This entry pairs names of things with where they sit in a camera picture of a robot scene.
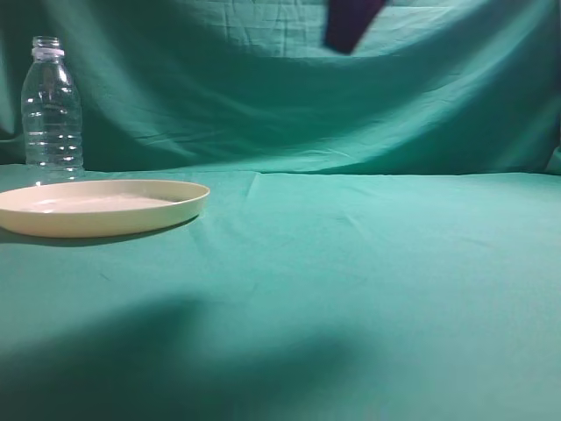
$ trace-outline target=table surface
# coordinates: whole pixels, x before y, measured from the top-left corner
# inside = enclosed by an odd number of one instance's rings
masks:
[[[147,235],[0,231],[1,419],[561,419],[560,177],[90,176],[211,196]]]

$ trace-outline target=green cloth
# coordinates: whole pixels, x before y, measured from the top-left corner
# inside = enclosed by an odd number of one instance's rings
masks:
[[[323,47],[326,17],[324,0],[3,0],[0,163],[24,156],[42,33],[82,93],[89,169],[544,171],[558,0],[394,0],[352,57]]]
[[[561,177],[142,176],[206,211],[0,232],[0,419],[561,419]]]

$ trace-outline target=dark purple object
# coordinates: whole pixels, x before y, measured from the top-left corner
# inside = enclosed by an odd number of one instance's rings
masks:
[[[330,0],[325,45],[351,54],[388,0]]]

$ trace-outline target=cream plate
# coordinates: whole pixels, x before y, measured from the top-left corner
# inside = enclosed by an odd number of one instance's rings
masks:
[[[92,238],[178,225],[196,217],[210,190],[192,182],[68,182],[0,193],[0,226],[38,237]]]

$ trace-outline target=clear plastic bottle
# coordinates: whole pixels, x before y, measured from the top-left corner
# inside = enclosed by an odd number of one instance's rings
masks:
[[[26,163],[35,184],[72,181],[83,175],[80,96],[58,39],[35,37],[32,54],[21,96]]]

